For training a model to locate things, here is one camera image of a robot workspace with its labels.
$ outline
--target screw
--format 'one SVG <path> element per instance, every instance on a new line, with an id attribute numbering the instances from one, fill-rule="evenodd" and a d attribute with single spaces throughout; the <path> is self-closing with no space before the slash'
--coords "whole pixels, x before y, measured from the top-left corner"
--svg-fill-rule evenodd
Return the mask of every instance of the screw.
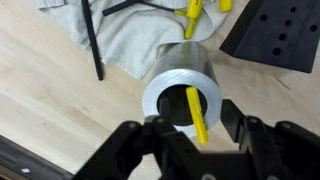
<path id="1" fill-rule="evenodd" d="M 136 123 L 130 123 L 129 124 L 129 128 L 134 128 L 134 127 L 136 127 L 137 125 L 136 125 Z"/>
<path id="2" fill-rule="evenodd" d="M 158 123 L 163 123 L 163 119 L 162 118 L 159 118 L 159 119 L 157 119 L 157 121 L 158 121 Z"/>
<path id="3" fill-rule="evenodd" d="M 285 127 L 285 128 L 291 128 L 291 125 L 288 124 L 288 123 L 282 123 L 282 126 Z"/>
<path id="4" fill-rule="evenodd" d="M 270 175 L 267 177 L 267 180 L 280 180 L 277 176 Z"/>
<path id="5" fill-rule="evenodd" d="M 214 175 L 212 174 L 207 173 L 202 176 L 201 180 L 216 180 L 216 177 L 214 177 Z"/>

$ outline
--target black bracket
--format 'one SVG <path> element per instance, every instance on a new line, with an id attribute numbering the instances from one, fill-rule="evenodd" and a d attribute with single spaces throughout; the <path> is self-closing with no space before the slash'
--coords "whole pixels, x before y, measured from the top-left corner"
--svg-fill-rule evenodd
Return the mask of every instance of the black bracket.
<path id="1" fill-rule="evenodd" d="M 319 0 L 251 0 L 220 50 L 311 73 L 320 37 Z"/>

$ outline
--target hole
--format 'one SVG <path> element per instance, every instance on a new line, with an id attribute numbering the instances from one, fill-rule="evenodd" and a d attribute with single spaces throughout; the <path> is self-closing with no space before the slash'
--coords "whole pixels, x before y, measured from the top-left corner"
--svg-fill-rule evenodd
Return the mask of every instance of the hole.
<path id="1" fill-rule="evenodd" d="M 297 10 L 296 7 L 292 7 L 292 8 L 290 9 L 291 12 L 296 12 L 296 10 Z"/>
<path id="2" fill-rule="evenodd" d="M 275 56 L 279 56 L 281 54 L 281 49 L 280 48 L 274 48 L 272 53 Z"/>
<path id="3" fill-rule="evenodd" d="M 260 16 L 261 21 L 267 21 L 267 19 L 268 19 L 268 16 L 266 14 L 263 14 Z"/>
<path id="4" fill-rule="evenodd" d="M 318 26 L 317 26 L 317 25 L 312 25 L 312 26 L 310 27 L 310 31 L 311 31 L 311 32 L 315 32 L 317 29 L 318 29 Z"/>
<path id="5" fill-rule="evenodd" d="M 286 34 L 280 34 L 279 40 L 284 41 L 286 39 L 287 39 L 287 35 Z"/>
<path id="6" fill-rule="evenodd" d="M 286 26 L 290 26 L 291 25 L 291 21 L 290 20 L 286 20 L 285 25 Z"/>
<path id="7" fill-rule="evenodd" d="M 170 122 L 176 126 L 189 126 L 193 124 L 189 103 L 186 95 L 188 85 L 175 85 L 165 89 L 157 101 L 157 109 L 164 119 L 170 118 Z M 202 114 L 207 112 L 207 100 L 198 90 Z"/>

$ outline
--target yellow peg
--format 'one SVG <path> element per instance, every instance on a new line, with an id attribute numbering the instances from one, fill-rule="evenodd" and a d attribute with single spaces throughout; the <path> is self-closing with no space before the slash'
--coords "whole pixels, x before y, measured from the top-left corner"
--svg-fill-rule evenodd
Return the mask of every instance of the yellow peg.
<path id="1" fill-rule="evenodd" d="M 205 144 L 208 142 L 208 134 L 203 121 L 202 109 L 198 90 L 195 87 L 188 87 L 186 89 L 187 98 L 189 102 L 189 108 L 193 120 L 193 124 L 196 128 L 198 140 L 200 143 Z"/>

